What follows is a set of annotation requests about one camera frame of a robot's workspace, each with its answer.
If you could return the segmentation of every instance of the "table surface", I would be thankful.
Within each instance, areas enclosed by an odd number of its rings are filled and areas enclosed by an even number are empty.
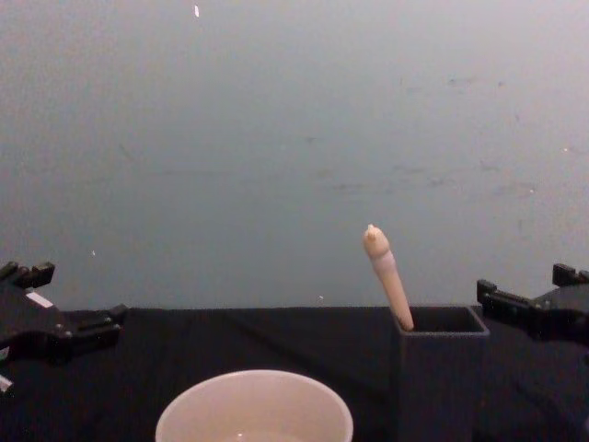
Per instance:
[[[585,350],[539,343],[485,319],[475,441],[583,440],[589,414]],[[0,399],[0,441],[153,441],[182,391],[242,369],[293,371],[347,402],[355,442],[387,441],[387,308],[131,309],[116,347],[63,366],[15,361]]]

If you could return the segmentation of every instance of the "white label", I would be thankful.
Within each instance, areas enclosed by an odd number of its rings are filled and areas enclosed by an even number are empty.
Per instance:
[[[0,391],[6,393],[10,387],[12,387],[12,382],[4,376],[0,376]]]
[[[8,358],[8,354],[10,353],[10,347],[3,348],[0,350],[0,361],[4,361]]]
[[[45,299],[44,297],[39,295],[37,292],[27,293],[27,298],[30,299],[31,301],[35,301],[41,307],[45,307],[45,308],[53,307],[53,304],[51,303],[51,301],[49,299]]]

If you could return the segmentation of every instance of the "beige stick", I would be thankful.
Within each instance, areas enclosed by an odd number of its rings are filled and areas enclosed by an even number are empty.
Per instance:
[[[403,330],[413,330],[413,318],[409,310],[405,290],[398,276],[397,263],[383,231],[370,224],[364,232],[364,249],[372,262],[378,279],[385,288],[388,303]]]

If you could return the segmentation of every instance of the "pen holder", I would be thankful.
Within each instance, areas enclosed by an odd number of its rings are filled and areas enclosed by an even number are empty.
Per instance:
[[[471,307],[410,308],[413,331],[394,320],[393,442],[471,442],[489,330]]]

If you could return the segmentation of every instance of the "black clamp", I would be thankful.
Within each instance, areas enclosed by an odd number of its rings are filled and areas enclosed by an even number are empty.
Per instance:
[[[589,346],[589,272],[554,264],[552,284],[558,288],[529,299],[481,279],[477,300],[483,315],[524,329],[535,339]]]
[[[54,270],[50,262],[31,269],[9,262],[0,269],[0,364],[19,358],[66,362],[118,342],[124,305],[75,317],[30,290],[50,283]],[[0,377],[0,394],[11,387]]]

